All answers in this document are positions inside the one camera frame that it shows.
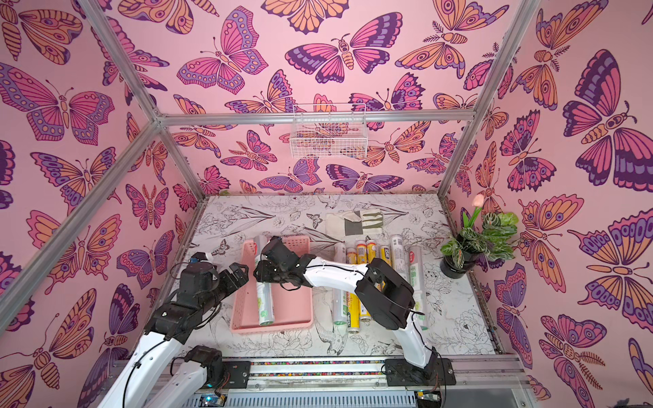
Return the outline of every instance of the wire shelf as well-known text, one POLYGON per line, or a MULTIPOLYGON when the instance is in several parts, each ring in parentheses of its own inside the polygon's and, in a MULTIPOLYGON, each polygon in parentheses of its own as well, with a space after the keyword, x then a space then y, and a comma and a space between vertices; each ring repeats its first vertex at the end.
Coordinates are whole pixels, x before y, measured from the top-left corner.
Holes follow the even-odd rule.
POLYGON ((316 106, 324 107, 319 104, 293 106, 293 125, 289 138, 293 157, 364 159, 368 146, 365 104, 335 103, 330 105, 333 111, 317 115, 314 113, 316 106), (336 112, 335 105, 346 105, 347 110, 336 112), (305 112, 303 106, 310 107, 312 112, 305 112))

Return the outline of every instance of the white table surface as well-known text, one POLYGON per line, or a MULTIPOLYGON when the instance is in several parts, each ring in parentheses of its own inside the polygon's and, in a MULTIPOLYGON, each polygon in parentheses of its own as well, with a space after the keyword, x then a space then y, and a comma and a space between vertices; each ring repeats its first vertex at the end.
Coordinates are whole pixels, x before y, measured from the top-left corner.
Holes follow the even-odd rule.
MULTIPOLYGON (((439 270, 439 247, 449 227, 436 195, 243 195, 211 198, 202 216, 187 257, 196 251, 211 252, 221 247, 214 262, 221 269, 240 262, 242 243, 263 234, 309 235, 311 252, 333 258, 333 245, 345 237, 329 237, 325 224, 314 228, 307 214, 322 219, 328 212, 360 210, 377 206, 384 214, 384 233, 373 236, 388 245, 389 236, 401 234, 406 251, 412 244, 422 247, 426 270, 425 286, 429 330, 424 340, 447 354, 494 354, 483 318, 466 278, 450 279, 439 270)), ((223 302, 219 315, 205 328, 193 332, 185 350, 207 345, 224 356, 310 357, 401 355, 392 335, 375 322, 361 322, 360 333, 348 335, 331 320, 331 289, 313 288, 314 324, 303 330, 238 335, 229 330, 235 295, 223 302)))

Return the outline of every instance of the black mounting plate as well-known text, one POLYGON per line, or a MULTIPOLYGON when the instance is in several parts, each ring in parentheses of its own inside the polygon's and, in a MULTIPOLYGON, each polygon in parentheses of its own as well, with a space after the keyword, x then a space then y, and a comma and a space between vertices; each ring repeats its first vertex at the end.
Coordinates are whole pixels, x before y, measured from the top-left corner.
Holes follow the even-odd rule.
POLYGON ((229 376, 229 381, 222 387, 228 388, 247 388, 249 381, 249 369, 251 361, 224 361, 225 375, 229 376))
POLYGON ((438 358, 432 367, 432 372, 427 374, 423 369, 415 367, 403 358, 388 358, 385 360, 386 380, 389 386, 456 385, 451 360, 438 358))

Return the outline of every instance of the pink plastic basket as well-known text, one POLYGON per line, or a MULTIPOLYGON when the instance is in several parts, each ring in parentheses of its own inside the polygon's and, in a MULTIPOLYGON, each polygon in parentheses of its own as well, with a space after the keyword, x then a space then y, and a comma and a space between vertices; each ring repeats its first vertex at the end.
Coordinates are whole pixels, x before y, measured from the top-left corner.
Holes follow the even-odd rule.
MULTIPOLYGON (((305 235, 289 236, 283 243, 298 256, 310 252, 310 239, 305 235)), ((293 328, 306 328, 313 324, 313 290, 302 287, 289 292, 281 285, 272 285, 274 323, 259 326, 259 306, 254 278, 254 241, 243 243, 242 263, 249 266, 249 281, 236 292, 234 313, 231 317, 231 331, 238 334, 276 332, 293 328)))

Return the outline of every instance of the black flower pot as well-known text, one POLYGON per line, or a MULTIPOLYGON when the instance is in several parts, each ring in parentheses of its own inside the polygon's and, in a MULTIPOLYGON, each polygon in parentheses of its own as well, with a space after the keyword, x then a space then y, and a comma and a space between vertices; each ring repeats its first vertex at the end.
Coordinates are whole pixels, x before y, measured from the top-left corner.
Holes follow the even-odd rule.
POLYGON ((480 256, 480 253, 469 253, 467 251, 463 251, 462 258, 464 259, 464 262, 462 264, 462 269, 458 269, 456 264, 453 262, 453 258, 449 255, 446 255, 440 262, 440 270, 443 274, 450 277, 451 279, 460 279, 461 277, 465 276, 467 271, 474 267, 476 260, 480 256))

